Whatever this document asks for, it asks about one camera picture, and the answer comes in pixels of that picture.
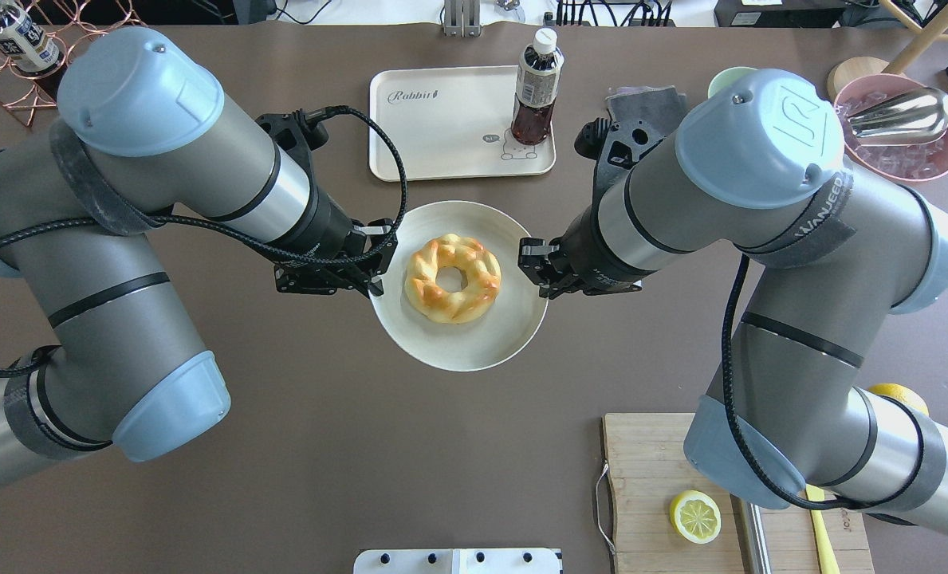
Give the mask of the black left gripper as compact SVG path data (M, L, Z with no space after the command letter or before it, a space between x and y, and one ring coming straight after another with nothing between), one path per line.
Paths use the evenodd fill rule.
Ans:
M313 199L300 221L273 246L331 264L273 257L280 292L331 295L339 289L382 297L382 276L396 250L397 222L382 218L362 226L332 199Z

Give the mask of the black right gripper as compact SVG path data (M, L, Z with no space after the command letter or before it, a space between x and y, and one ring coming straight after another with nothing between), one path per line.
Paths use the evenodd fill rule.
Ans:
M642 289L643 271L623 264L599 230L596 210L573 219L564 235L549 242L521 238L518 268L538 287L539 297L583 292L588 297Z

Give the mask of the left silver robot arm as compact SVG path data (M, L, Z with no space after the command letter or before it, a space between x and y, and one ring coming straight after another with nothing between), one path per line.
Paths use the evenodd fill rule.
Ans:
M294 292L370 297L401 224L362 226L311 171L323 121L356 109L251 119L157 30L95 40L56 102L46 133L0 151L0 276L28 283L57 338L0 368L0 488L109 446L153 460L228 413L149 231L214 231Z

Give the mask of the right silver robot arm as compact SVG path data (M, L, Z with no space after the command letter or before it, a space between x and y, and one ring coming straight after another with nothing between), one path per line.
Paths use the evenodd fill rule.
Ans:
M948 289L948 214L856 166L831 103L759 69L640 143L630 120L576 142L591 206L525 238L541 297L634 292L718 240L741 254L722 360L682 444L711 482L767 509L849 509L948 536L948 427L854 384L889 315Z

